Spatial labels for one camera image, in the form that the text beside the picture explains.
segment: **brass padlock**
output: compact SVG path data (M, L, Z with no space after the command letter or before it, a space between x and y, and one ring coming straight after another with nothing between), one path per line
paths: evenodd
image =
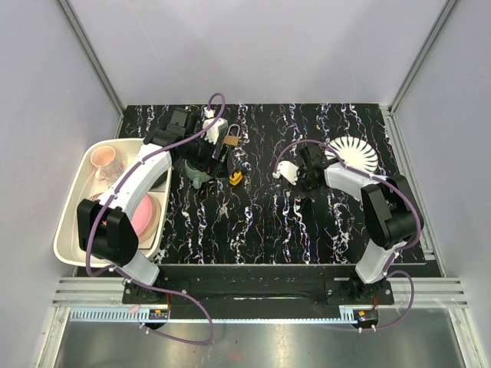
M230 130L232 130L232 128L237 128L236 136L233 136L230 133ZM227 131L227 135L223 140L223 144L226 144L227 146L231 146L231 147L237 147L239 145L239 134L240 134L240 126L237 124L232 124L231 126L229 126L229 130Z

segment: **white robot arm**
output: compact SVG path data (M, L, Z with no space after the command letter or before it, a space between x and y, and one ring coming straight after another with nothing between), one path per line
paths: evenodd
M207 111L206 117L203 129L213 122L213 112ZM165 128L156 129L145 138L135 160L105 193L96 201L81 201L77 207L77 225L79 246L83 251L87 250L96 217L106 206L102 221L97 224L91 254L115 264L144 284L155 283L159 268L139 251L138 237L130 220L143 197L166 176L167 170L178 159L186 159L194 172L205 173L209 178L223 175L226 167L223 157L226 154L223 147L228 126L226 120L219 118L195 140L188 139L189 142L180 146L175 144L193 134L198 119L197 114L176 109ZM170 145L176 148L162 150Z
M366 285L384 280L387 263L394 252L407 244L416 231L416 219L395 193L373 180L345 169L337 159L329 159L316 144L300 149L303 165L281 161L273 176L285 177L294 190L313 196L322 187L339 189L362 201L364 218L370 241L362 259L356 265L357 285L362 292ZM414 205L423 227L422 217L409 184L403 176L376 176L398 188Z

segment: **black marbled surface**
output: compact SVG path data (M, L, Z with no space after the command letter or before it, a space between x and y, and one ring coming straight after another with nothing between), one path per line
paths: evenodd
M129 106L120 138L144 137L167 121L176 106ZM202 106L189 106L202 109ZM333 140L356 136L379 158L377 173L391 175L397 164L376 104L227 105L229 124L242 128L229 166L245 167L237 186L228 179L195 190L182 163L172 175L170 203L156 263L191 264L343 264L356 263L368 242L361 204L326 189L313 202L300 200L285 181L272 178L277 155L301 139ZM284 159L296 156L296 149ZM423 262L415 247L403 262Z

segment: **white wall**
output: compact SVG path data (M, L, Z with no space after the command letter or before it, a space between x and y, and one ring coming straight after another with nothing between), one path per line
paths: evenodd
M24 367L68 270L54 232L82 154L117 115L55 1L0 3L0 360Z
M71 0L124 104L388 104L445 0Z
M396 112L450 275L491 351L491 2L460 2Z

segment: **white tray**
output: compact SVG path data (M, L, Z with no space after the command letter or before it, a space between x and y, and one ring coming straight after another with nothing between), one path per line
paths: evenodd
M61 214L61 220L58 224L56 236L54 237L54 253L56 257L69 265L85 266L85 252L78 246L78 231L77 231L77 206L82 199L89 198L94 194L105 192L109 187L109 183L96 180L94 177L95 168L91 164L92 152L100 146L111 146L116 151L120 158L121 164L126 169L133 162L138 154L143 140L139 138L128 138L123 140L105 140L94 144L87 150L82 158L82 162L78 167L77 175L71 185L70 193ZM169 187L172 169L167 173L167 180L160 187L152 189L149 195L157 199L160 204L160 220L157 230L153 235L142 241L139 244L140 250L145 257L152 258L159 251L160 239L162 238L163 223L166 217L167 203L169 201ZM91 266L93 268L102 268L108 263L91 258Z

